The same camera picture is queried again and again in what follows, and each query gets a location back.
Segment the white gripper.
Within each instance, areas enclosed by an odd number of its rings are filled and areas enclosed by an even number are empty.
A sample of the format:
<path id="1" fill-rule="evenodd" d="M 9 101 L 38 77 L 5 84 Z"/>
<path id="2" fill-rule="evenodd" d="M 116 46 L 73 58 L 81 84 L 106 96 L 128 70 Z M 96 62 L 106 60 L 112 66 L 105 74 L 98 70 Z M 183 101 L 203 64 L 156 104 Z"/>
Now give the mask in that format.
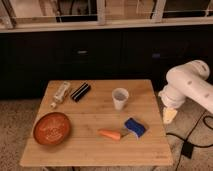
<path id="1" fill-rule="evenodd" d="M 158 96 L 166 106 L 163 108 L 163 122 L 170 124 L 177 115 L 176 109 L 184 103 L 184 95 L 171 85 L 166 85 Z"/>

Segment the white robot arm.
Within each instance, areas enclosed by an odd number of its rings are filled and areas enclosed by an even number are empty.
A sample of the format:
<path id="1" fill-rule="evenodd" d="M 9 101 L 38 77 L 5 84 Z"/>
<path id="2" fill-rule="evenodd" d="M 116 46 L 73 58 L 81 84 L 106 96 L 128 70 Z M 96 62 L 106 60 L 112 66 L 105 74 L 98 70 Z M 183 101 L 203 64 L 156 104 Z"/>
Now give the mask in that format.
<path id="1" fill-rule="evenodd" d="M 207 82 L 209 66 L 202 60 L 193 60 L 171 68 L 166 74 L 167 84 L 158 96 L 164 104 L 163 123 L 170 124 L 187 98 L 213 114 L 213 85 Z"/>

